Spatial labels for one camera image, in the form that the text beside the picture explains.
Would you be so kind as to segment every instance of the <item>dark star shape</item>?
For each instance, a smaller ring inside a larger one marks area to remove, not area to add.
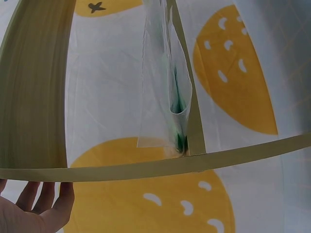
[[[106,10],[106,8],[101,7],[102,3],[103,3],[102,1],[98,2],[96,5],[94,5],[93,3],[90,3],[88,7],[92,9],[91,13],[93,14],[95,11]]]

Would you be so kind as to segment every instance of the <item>clear plastic bag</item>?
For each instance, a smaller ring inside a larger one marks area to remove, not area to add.
[[[178,153],[184,153],[192,97],[185,55],[166,1],[145,4],[143,108],[138,147],[175,147]]]

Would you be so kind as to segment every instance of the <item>yellow circle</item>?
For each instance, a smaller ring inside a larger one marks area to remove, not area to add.
[[[136,145],[135,137],[99,144],[72,167],[165,159],[162,148]],[[235,232],[229,196],[212,170],[129,181],[75,183],[74,189],[76,200],[65,233],[220,233],[222,227],[224,233]]]
[[[77,0],[75,12],[84,17],[102,17],[140,5],[141,0]]]
[[[204,89],[232,118],[254,131],[277,134],[267,85],[234,5],[220,9],[204,25],[193,64]]]

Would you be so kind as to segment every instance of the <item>fabric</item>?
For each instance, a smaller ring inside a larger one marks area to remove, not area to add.
[[[177,1],[208,152],[311,129],[310,17],[297,19],[301,30],[287,28],[284,15],[294,22],[302,8],[277,2],[279,8],[268,0]],[[0,41],[16,4],[0,2]],[[165,158],[164,149],[136,147],[145,16],[139,0],[77,0],[66,77],[71,167]],[[60,232],[309,232],[309,154],[194,174],[75,183],[72,218]],[[3,196],[15,201],[24,184],[9,181]]]

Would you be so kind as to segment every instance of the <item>hand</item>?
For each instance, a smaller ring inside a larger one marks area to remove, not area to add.
[[[6,180],[0,179],[0,194]],[[55,233],[70,218],[74,191],[72,183],[61,183],[59,198],[54,201],[54,183],[43,183],[40,197],[32,209],[40,182],[28,182],[16,204],[0,197],[1,233]]]

